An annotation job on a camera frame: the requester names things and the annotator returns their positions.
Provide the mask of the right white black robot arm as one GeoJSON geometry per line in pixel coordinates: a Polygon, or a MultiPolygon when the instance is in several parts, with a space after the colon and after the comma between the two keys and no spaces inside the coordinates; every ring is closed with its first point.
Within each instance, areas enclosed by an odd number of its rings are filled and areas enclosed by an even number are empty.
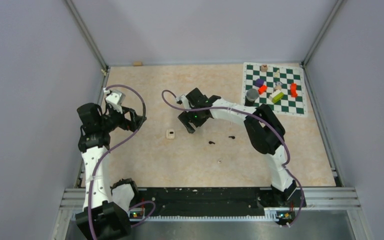
{"type": "Polygon", "coordinates": [[[270,106],[241,105],[217,95],[207,97],[198,88],[177,97],[176,102],[184,108],[178,119],[190,134],[208,119],[225,120],[244,127],[252,147],[267,160],[274,202],[287,206],[293,200],[297,182],[286,169],[291,160],[285,144],[286,130],[270,106]]]}

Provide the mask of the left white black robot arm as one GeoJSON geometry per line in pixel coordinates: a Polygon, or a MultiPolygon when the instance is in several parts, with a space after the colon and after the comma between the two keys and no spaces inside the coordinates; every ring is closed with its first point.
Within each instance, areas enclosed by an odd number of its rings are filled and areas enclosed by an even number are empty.
{"type": "Polygon", "coordinates": [[[112,151],[110,132],[120,128],[136,134],[147,118],[124,106],[121,111],[111,108],[103,113],[96,103],[78,107],[77,113],[82,122],[78,148],[86,180],[82,212],[75,215],[75,223],[88,240],[119,240],[132,231],[128,207],[113,201],[103,161],[112,151]]]}

